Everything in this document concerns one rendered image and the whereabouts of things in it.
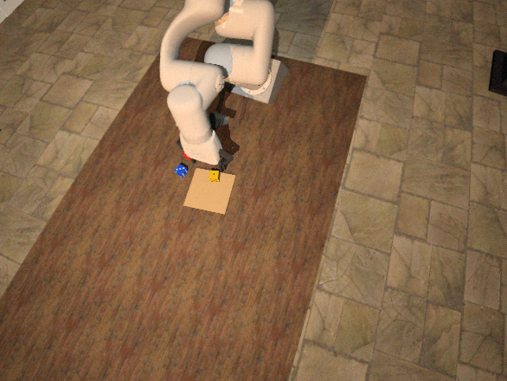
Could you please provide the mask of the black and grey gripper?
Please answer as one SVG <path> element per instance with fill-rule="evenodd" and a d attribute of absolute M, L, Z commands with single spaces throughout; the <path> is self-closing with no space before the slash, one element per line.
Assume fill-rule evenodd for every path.
<path fill-rule="evenodd" d="M 176 144 L 182 147 L 181 149 L 188 157 L 190 157 L 193 164 L 195 164 L 197 160 L 211 165 L 219 164 L 220 172 L 226 170 L 228 165 L 225 164 L 229 164 L 234 158 L 232 155 L 223 151 L 221 141 L 219 140 L 214 130 L 212 130 L 211 137 L 200 145 L 191 145 L 187 143 L 183 139 L 181 133 L 180 139 Z M 220 158 L 222 158 L 221 161 Z"/>

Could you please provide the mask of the blue die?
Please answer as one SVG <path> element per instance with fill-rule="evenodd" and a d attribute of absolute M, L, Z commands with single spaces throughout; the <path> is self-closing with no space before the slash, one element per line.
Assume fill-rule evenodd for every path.
<path fill-rule="evenodd" d="M 184 176 L 188 173 L 188 170 L 185 166 L 179 164 L 179 166 L 175 169 L 175 172 L 177 175 L 184 178 Z"/>

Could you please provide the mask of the peach flat mat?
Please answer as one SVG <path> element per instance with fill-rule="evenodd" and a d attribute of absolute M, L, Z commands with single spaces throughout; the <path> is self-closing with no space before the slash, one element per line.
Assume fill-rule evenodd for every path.
<path fill-rule="evenodd" d="M 225 215 L 236 175 L 220 172 L 220 181 L 210 182 L 209 172 L 196 168 L 183 206 Z"/>

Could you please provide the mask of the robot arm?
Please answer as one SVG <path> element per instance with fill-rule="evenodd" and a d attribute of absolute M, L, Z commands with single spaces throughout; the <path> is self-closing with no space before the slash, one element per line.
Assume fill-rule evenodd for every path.
<path fill-rule="evenodd" d="M 167 104 L 187 143 L 200 145 L 211 137 L 212 130 L 228 124 L 229 116 L 207 113 L 224 82 L 251 95 L 267 90 L 272 79 L 275 21 L 269 0 L 185 0 L 162 40 L 160 80 L 170 92 Z M 179 60 L 186 37 L 210 23 L 215 24 L 218 35 L 252 40 L 253 46 L 216 43 L 207 49 L 205 63 Z"/>

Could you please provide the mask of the yellow die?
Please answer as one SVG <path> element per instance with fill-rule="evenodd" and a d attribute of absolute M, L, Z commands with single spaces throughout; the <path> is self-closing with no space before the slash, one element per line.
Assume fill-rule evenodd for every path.
<path fill-rule="evenodd" d="M 210 182 L 219 182 L 220 181 L 220 172 L 219 171 L 210 171 L 209 180 L 210 180 Z"/>

